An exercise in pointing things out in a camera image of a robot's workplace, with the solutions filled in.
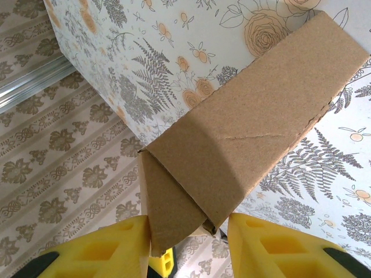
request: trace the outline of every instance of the cardboard fold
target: cardboard fold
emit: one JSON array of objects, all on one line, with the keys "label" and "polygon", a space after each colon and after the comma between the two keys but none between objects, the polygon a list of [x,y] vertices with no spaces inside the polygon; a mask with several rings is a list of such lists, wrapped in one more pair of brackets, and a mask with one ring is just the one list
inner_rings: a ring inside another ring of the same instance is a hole
[{"label": "cardboard fold", "polygon": [[151,255],[160,257],[200,227],[206,215],[148,151],[139,153],[138,168],[142,213],[150,222]]},{"label": "cardboard fold", "polygon": [[[144,169],[148,188],[149,178],[155,179],[148,204],[157,208],[163,201],[157,189],[175,194],[171,205],[161,207],[163,215],[151,219],[154,212],[148,211],[152,227],[157,227],[152,240],[170,237],[176,243],[186,234],[178,224],[193,229],[205,219],[218,228],[324,116],[333,97],[368,58],[322,12],[167,129],[146,151],[157,164],[151,169],[168,175],[160,182]],[[188,200],[187,206],[177,208],[183,220],[172,223],[176,217],[169,212],[183,204],[182,198]]]}]

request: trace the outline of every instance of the floral wallpaper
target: floral wallpaper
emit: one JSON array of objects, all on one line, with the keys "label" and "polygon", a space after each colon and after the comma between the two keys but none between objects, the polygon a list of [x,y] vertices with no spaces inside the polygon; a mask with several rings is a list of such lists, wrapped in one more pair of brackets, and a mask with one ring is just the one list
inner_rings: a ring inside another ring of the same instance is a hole
[{"label": "floral wallpaper", "polygon": [[0,12],[0,87],[62,56],[43,0],[9,0]]},{"label": "floral wallpaper", "polygon": [[[45,3],[61,51],[144,145],[319,10],[371,53],[369,1]],[[370,266],[370,105],[371,58],[237,211],[329,239]],[[55,148],[74,144],[70,129],[57,132],[66,139]]]},{"label": "floral wallpaper", "polygon": [[[0,277],[41,251],[140,214],[143,145],[77,72],[0,114]],[[176,277],[231,272],[211,236],[176,247]]]}]

